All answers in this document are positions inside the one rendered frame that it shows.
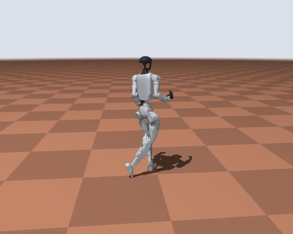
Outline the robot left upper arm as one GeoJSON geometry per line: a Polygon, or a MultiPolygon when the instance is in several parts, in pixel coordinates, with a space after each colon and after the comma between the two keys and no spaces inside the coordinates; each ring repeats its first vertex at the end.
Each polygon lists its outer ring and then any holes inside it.
{"type": "Polygon", "coordinates": [[[137,94],[137,83],[136,83],[136,77],[137,75],[134,75],[132,77],[132,97],[133,98],[137,98],[138,94],[137,94]]]}

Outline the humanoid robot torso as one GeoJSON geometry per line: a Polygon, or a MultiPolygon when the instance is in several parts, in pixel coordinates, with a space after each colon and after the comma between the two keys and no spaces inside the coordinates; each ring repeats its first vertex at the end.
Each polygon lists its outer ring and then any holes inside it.
{"type": "MultiPolygon", "coordinates": [[[[148,118],[148,113],[153,112],[153,108],[150,107],[151,102],[149,100],[154,99],[153,94],[153,81],[151,79],[151,71],[148,74],[138,74],[136,77],[137,94],[140,100],[145,100],[143,106],[140,107],[140,116],[148,118]]],[[[154,74],[153,74],[154,75],[154,74]]]]}

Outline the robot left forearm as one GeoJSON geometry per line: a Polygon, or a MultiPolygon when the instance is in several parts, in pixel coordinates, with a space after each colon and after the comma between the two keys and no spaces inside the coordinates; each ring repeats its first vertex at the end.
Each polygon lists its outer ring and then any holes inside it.
{"type": "Polygon", "coordinates": [[[139,97],[137,98],[132,98],[134,100],[134,102],[138,105],[142,104],[141,101],[139,100],[139,97]]]}

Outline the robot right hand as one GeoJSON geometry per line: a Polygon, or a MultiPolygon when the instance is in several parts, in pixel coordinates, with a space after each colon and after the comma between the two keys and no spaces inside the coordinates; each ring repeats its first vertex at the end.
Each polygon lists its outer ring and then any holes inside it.
{"type": "Polygon", "coordinates": [[[166,97],[168,97],[168,96],[170,96],[170,99],[173,99],[173,93],[171,90],[169,90],[169,94],[166,97]]]}

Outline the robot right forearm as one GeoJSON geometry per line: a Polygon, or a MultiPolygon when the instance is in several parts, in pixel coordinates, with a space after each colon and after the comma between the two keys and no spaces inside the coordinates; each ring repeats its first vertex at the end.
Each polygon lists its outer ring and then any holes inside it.
{"type": "Polygon", "coordinates": [[[166,96],[163,96],[161,93],[158,93],[157,96],[159,98],[158,99],[159,101],[167,102],[168,100],[170,100],[170,96],[166,97],[166,96]]]}

